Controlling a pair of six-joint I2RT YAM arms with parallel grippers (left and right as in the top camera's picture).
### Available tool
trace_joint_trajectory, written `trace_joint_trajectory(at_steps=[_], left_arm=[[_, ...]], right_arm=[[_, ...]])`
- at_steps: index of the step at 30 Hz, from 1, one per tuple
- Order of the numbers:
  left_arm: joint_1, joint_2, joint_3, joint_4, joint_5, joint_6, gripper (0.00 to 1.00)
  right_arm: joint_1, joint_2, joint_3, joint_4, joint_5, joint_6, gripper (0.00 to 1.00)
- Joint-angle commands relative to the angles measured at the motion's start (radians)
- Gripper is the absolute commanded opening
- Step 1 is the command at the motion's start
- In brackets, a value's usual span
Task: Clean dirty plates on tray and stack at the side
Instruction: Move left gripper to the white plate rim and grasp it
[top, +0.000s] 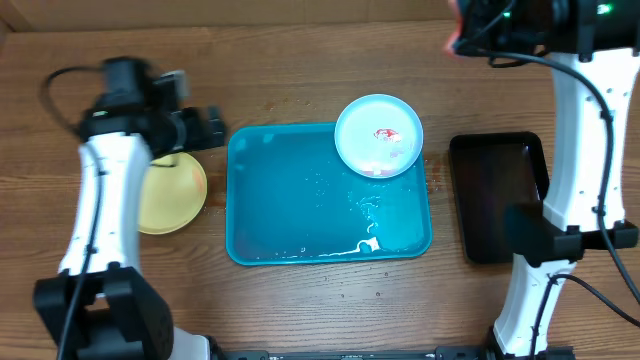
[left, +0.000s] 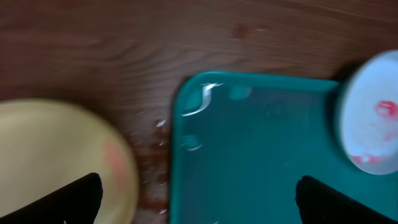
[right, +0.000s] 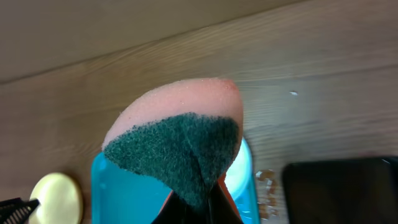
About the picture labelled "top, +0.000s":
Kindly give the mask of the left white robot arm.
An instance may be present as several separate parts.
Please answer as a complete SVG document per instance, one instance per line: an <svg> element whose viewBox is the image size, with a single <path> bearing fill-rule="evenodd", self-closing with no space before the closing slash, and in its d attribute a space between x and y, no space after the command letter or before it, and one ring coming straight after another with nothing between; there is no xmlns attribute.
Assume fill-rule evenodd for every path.
<svg viewBox="0 0 640 360"><path fill-rule="evenodd" d="M69 247L56 276L36 282L33 304L60 359L222 359L210 336L174 325L166 301L140 270L143 180L163 156L218 148L226 127L181 105L178 72L157 75L136 57L97 66L105 91L72 125L51 97L59 71L40 85L43 108L80 142L82 175Z"/></svg>

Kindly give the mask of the yellow plate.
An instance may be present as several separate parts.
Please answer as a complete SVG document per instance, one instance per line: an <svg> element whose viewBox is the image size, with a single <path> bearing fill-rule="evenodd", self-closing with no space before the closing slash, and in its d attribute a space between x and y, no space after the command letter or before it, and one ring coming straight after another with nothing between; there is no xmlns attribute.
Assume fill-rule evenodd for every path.
<svg viewBox="0 0 640 360"><path fill-rule="evenodd" d="M141 192L139 231L163 235L189 224L207 197L207 178L190 154L167 155L151 163Z"/></svg>

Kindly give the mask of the pink and black sponge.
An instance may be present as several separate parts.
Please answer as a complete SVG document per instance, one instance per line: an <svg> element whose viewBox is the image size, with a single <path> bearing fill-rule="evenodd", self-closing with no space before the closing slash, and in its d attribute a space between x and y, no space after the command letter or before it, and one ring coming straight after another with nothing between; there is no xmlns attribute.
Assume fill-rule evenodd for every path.
<svg viewBox="0 0 640 360"><path fill-rule="evenodd" d="M444 50L450 56L456 57L455 45L462 32L464 16L463 16L463 11L461 10L461 5L459 0L448 0L447 3L449 6L449 9L451 10L454 16L454 19L456 22L456 28L453 31L453 33L449 36L445 44Z"/></svg>

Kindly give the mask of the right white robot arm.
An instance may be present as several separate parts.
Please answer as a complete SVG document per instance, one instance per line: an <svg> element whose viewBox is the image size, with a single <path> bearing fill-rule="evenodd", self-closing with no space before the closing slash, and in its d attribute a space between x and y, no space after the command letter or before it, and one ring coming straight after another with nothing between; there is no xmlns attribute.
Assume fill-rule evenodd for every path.
<svg viewBox="0 0 640 360"><path fill-rule="evenodd" d="M629 104L639 72L635 0L455 1L450 52L494 68L539 64L552 72L556 135L548 192L506 215L513 246L503 309L482 359L570 359L547 344L556 302L588 249L633 247L621 173Z"/></svg>

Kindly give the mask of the light blue plate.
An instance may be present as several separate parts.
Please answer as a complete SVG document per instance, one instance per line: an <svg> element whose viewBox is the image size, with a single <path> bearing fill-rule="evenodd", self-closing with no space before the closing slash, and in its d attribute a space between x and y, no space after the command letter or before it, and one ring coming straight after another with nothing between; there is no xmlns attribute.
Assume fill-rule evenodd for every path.
<svg viewBox="0 0 640 360"><path fill-rule="evenodd" d="M374 179L395 177L418 159L424 141L419 116L403 100L386 94L362 96L341 112L334 142L342 161Z"/></svg>

